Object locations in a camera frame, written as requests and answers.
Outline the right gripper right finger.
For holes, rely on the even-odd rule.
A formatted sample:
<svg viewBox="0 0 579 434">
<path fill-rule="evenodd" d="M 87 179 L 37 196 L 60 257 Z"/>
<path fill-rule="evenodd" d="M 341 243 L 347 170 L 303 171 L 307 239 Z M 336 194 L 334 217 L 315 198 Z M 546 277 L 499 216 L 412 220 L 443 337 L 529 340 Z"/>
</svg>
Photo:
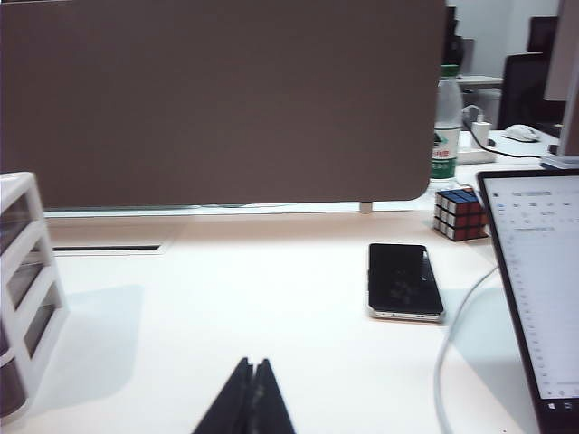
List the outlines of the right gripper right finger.
<svg viewBox="0 0 579 434">
<path fill-rule="evenodd" d="M 295 433 L 268 359 L 259 364 L 255 373 L 255 432 Z"/>
</svg>

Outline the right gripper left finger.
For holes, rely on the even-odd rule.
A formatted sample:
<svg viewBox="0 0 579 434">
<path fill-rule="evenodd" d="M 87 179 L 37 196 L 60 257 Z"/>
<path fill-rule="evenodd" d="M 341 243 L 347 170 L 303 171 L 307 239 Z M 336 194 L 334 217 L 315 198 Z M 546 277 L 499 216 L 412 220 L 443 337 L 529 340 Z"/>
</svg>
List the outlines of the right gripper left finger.
<svg viewBox="0 0 579 434">
<path fill-rule="evenodd" d="M 254 392 L 253 365 L 243 357 L 193 433 L 254 433 Z"/>
</svg>

